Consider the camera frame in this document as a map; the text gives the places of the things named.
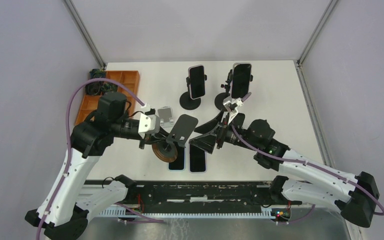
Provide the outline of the brown round base stand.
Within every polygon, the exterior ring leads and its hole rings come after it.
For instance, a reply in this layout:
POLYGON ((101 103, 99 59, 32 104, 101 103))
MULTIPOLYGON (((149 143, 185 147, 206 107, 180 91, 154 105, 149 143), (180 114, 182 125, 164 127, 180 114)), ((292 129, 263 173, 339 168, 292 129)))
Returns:
POLYGON ((152 151, 155 156, 165 162, 175 162, 179 157, 179 149, 185 148, 187 140, 194 132, 199 120, 191 115, 182 114, 174 127, 163 139, 153 143, 152 151))

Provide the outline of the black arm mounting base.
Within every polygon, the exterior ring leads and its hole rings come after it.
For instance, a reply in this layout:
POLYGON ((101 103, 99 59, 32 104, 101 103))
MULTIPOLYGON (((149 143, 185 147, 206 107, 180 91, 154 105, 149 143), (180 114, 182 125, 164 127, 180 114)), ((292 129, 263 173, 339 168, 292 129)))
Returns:
POLYGON ((250 214, 287 206, 271 196, 268 181, 138 181, 120 200, 146 214, 250 214))

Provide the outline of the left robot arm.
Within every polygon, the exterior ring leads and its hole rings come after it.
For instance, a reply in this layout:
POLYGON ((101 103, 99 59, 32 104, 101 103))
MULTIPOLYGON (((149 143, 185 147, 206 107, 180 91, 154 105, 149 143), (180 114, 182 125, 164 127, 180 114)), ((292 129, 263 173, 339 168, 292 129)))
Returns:
POLYGON ((136 182, 125 175, 117 176, 85 201, 77 200, 91 170, 115 138, 138 140, 143 147, 158 142, 158 135, 167 137, 154 109, 144 105, 139 119, 132 119, 127 102, 123 93, 108 92, 99 98, 97 108, 69 131, 65 159, 49 194, 40 207, 25 216, 37 228, 38 237, 76 240, 105 209, 120 201, 131 204, 136 200, 136 182))

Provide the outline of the black phone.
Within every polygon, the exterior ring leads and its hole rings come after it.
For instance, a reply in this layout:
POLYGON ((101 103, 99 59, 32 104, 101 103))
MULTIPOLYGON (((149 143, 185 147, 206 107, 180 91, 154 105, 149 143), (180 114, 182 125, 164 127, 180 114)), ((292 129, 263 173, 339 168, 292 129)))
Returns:
POLYGON ((232 125, 235 128, 242 128, 245 121, 245 114, 244 113, 238 113, 235 118, 232 121, 232 125))

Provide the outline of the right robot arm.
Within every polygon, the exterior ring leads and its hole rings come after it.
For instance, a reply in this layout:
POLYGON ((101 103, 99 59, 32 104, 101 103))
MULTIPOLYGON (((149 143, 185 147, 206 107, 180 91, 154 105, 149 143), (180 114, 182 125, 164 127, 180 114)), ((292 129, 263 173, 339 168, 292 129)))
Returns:
POLYGON ((380 193, 373 175, 362 171, 355 175, 312 161, 274 138, 275 131, 263 119, 243 128, 245 115, 232 122, 220 112, 197 127, 199 136, 189 143, 212 154, 223 144, 255 151, 254 160, 263 168, 279 174, 269 187, 269 199, 275 204, 301 202, 320 205, 338 212, 345 220, 369 228, 377 215, 380 193))

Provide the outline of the lilac cased phone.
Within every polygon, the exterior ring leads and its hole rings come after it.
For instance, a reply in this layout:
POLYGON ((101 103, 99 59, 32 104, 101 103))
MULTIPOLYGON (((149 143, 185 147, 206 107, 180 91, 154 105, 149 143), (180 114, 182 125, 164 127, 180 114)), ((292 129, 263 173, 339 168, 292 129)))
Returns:
POLYGON ((189 171, 191 173, 204 173, 207 170, 206 152, 202 149, 189 146, 189 171))

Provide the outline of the light blue cased phone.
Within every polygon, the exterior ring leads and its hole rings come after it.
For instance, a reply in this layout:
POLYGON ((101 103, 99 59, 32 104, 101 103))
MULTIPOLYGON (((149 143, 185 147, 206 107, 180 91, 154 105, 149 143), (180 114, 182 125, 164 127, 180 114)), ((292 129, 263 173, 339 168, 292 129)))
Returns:
POLYGON ((175 161, 168 164, 169 171, 183 171, 186 166, 185 148, 177 147, 177 158, 175 161))

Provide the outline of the silver white phone stand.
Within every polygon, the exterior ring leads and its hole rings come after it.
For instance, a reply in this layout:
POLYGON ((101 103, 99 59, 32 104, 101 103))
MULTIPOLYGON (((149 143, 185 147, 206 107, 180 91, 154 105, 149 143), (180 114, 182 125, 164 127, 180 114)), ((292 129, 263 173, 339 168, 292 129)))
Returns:
POLYGON ((172 128, 175 125, 175 120, 173 117, 173 109, 169 106, 161 107, 157 110, 160 127, 162 128, 172 128))

